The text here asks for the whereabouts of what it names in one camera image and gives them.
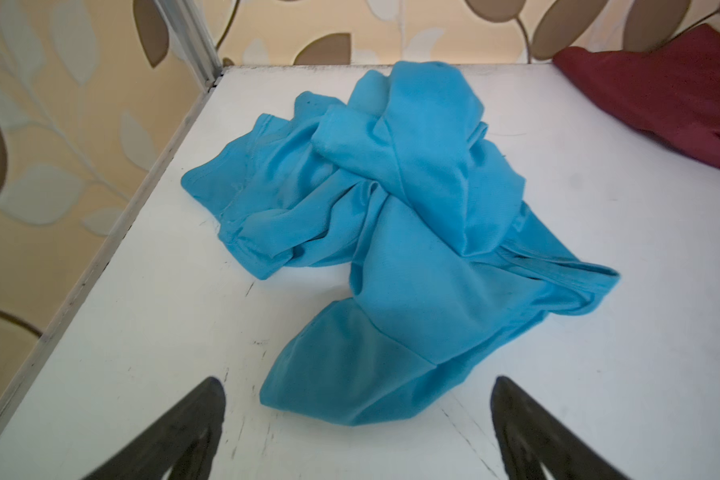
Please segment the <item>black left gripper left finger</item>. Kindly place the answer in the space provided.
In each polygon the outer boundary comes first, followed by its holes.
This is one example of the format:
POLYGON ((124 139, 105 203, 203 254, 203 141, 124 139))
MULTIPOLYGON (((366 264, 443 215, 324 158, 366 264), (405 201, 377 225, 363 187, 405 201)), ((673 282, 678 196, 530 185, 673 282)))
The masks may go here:
POLYGON ((222 434, 226 396, 208 377, 89 479, 207 479, 222 434))

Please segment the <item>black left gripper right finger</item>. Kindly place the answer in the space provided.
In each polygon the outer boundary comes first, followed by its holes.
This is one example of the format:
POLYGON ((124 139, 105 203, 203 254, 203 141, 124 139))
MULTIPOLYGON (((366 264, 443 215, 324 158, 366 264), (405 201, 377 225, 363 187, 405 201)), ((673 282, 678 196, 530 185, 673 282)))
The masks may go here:
POLYGON ((496 379, 490 407, 510 479, 627 478, 512 379, 506 376, 496 379))

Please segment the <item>turquoise cloth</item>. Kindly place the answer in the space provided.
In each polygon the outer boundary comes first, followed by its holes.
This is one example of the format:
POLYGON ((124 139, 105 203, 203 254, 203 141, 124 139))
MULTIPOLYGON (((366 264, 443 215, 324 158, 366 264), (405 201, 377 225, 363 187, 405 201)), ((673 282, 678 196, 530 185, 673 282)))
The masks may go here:
POLYGON ((280 353, 263 405, 358 426, 409 419, 550 314, 584 315, 618 273, 571 253, 486 139, 462 73, 399 62, 347 101, 305 92, 188 171, 184 190, 260 280, 349 264, 351 296, 280 353))

